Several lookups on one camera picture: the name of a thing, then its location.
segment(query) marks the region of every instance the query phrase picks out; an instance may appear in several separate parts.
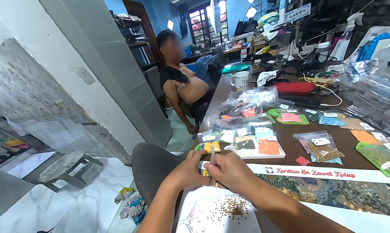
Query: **light switch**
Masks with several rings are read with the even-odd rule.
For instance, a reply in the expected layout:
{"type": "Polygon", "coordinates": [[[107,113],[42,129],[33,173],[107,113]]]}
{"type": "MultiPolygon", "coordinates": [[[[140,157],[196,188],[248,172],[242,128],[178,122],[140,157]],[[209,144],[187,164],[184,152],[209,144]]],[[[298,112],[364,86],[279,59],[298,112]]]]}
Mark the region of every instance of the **light switch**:
{"type": "Polygon", "coordinates": [[[80,67],[75,69],[78,75],[86,82],[88,85],[95,83],[95,79],[91,76],[91,74],[84,67],[80,67]]]}

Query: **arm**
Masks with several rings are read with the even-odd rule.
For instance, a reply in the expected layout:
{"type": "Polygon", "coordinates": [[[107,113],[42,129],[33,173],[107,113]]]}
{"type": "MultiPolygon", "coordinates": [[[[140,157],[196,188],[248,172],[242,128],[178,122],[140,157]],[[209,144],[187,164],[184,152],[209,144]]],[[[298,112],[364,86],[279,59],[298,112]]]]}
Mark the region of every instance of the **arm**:
{"type": "Polygon", "coordinates": [[[219,167],[206,163],[204,166],[208,173],[233,192],[250,200],[282,232],[352,232],[258,178],[238,155],[216,154],[215,159],[219,167]]]}
{"type": "Polygon", "coordinates": [[[189,122],[186,114],[183,112],[182,108],[179,104],[179,95],[177,94],[176,86],[173,80],[168,80],[163,84],[163,90],[165,91],[167,99],[172,104],[175,109],[176,114],[182,120],[182,122],[186,125],[188,132],[190,134],[195,134],[195,127],[189,122]]]}
{"type": "Polygon", "coordinates": [[[166,177],[156,192],[137,233],[170,233],[175,215],[176,199],[180,191],[212,184],[209,177],[202,176],[197,172],[201,155],[206,152],[206,150],[200,150],[196,153],[189,151],[186,160],[166,177]]]}

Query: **shirtless man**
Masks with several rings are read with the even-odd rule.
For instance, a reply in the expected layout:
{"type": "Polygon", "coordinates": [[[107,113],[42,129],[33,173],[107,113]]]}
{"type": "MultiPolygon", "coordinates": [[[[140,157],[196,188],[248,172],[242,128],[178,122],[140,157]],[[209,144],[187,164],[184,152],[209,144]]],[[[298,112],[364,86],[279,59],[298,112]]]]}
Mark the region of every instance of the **shirtless man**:
{"type": "Polygon", "coordinates": [[[165,91],[167,99],[175,112],[186,125],[188,133],[196,134],[195,127],[189,122],[179,101],[182,99],[190,108],[196,121],[202,123],[208,110],[213,92],[203,80],[179,61],[181,57],[177,35],[171,30],[161,31],[156,42],[165,57],[166,66],[161,68],[161,89],[165,91]]]}

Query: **wooden door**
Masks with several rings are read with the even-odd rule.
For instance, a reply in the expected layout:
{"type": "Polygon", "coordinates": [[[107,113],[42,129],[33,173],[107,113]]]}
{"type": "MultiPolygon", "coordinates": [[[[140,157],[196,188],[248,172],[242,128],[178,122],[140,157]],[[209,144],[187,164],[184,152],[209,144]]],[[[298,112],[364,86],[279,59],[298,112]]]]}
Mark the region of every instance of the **wooden door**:
{"type": "Polygon", "coordinates": [[[157,61],[160,61],[162,66],[165,65],[165,59],[163,58],[163,54],[159,50],[158,44],[156,43],[156,35],[153,31],[152,24],[150,23],[149,17],[147,16],[146,9],[144,8],[142,3],[123,0],[123,4],[126,7],[127,13],[130,15],[135,15],[142,20],[142,28],[149,38],[150,47],[152,48],[153,54],[156,57],[157,61]]]}

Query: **ceiling light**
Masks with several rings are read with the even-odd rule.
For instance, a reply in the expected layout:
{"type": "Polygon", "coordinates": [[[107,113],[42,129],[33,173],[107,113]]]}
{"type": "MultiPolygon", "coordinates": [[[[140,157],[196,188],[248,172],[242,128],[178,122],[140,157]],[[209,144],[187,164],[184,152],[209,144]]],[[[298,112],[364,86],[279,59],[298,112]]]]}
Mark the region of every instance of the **ceiling light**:
{"type": "Polygon", "coordinates": [[[248,11],[245,14],[245,16],[250,19],[250,18],[254,17],[255,13],[257,13],[257,9],[251,7],[251,8],[248,9],[248,11]]]}
{"type": "Polygon", "coordinates": [[[170,19],[167,20],[167,28],[173,31],[173,22],[170,19]]]}

